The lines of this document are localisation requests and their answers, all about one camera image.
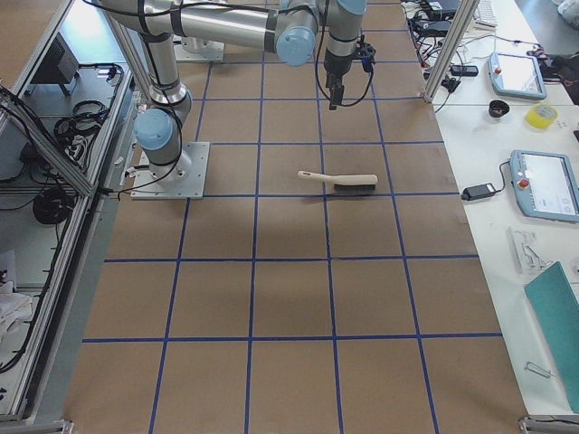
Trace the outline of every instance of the power adapter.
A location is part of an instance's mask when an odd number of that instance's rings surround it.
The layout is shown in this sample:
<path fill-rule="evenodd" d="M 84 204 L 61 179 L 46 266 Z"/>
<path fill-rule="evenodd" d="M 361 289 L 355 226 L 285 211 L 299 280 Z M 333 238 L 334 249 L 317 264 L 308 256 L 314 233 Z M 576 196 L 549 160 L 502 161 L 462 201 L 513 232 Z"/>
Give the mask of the power adapter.
<path fill-rule="evenodd" d="M 449 93 L 453 93 L 459 87 L 459 84 L 460 80 L 457 80 L 454 77 L 451 78 L 448 75 L 446 75 L 441 82 L 441 86 L 446 88 Z"/>
<path fill-rule="evenodd" d="M 477 201 L 478 199 L 485 199 L 487 197 L 492 197 L 498 193 L 498 190 L 493 184 L 479 184 L 473 185 L 472 187 L 467 187 L 462 190 L 460 198 L 463 201 Z"/>
<path fill-rule="evenodd" d="M 29 165 L 38 161 L 40 159 L 40 154 L 30 142 L 26 142 L 22 150 L 20 151 L 20 161 L 25 165 Z"/>

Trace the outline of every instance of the teal folder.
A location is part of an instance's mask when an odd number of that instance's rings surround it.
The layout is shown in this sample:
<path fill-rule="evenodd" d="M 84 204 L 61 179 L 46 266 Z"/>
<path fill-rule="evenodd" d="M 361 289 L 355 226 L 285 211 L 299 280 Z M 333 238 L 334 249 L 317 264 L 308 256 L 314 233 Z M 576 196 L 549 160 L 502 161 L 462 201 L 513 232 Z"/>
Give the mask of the teal folder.
<path fill-rule="evenodd" d="M 579 412 L 579 304 L 556 262 L 525 286 L 555 359 L 571 410 Z"/>

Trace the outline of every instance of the brush bristles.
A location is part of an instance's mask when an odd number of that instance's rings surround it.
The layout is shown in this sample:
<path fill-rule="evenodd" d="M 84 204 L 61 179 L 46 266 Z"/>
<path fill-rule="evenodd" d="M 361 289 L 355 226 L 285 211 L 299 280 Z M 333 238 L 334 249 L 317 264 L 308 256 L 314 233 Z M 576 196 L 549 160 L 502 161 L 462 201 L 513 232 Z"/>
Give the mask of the brush bristles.
<path fill-rule="evenodd" d="M 376 184 L 343 185 L 334 184 L 334 190 L 340 192 L 371 192 L 376 189 Z"/>

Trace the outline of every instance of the tablet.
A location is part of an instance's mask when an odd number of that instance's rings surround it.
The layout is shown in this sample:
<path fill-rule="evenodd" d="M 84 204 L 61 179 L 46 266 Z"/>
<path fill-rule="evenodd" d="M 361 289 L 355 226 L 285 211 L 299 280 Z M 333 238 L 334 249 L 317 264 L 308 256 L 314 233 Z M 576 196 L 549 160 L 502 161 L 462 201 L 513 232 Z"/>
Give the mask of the tablet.
<path fill-rule="evenodd" d="M 536 58 L 493 52 L 489 75 L 498 95 L 525 99 L 545 99 L 546 87 Z"/>
<path fill-rule="evenodd" d="M 515 150 L 510 170 L 517 204 L 529 217 L 579 222 L 579 195 L 568 156 Z"/>

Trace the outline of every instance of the keyboard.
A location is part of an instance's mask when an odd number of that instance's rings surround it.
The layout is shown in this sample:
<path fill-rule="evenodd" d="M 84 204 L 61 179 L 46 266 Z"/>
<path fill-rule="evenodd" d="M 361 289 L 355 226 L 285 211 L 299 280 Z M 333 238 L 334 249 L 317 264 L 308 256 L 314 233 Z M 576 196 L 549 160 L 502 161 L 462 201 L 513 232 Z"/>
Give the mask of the keyboard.
<path fill-rule="evenodd" d="M 497 17 L 492 10 L 491 0 L 480 0 L 474 11 L 474 27 L 483 30 L 494 30 L 498 25 Z"/>

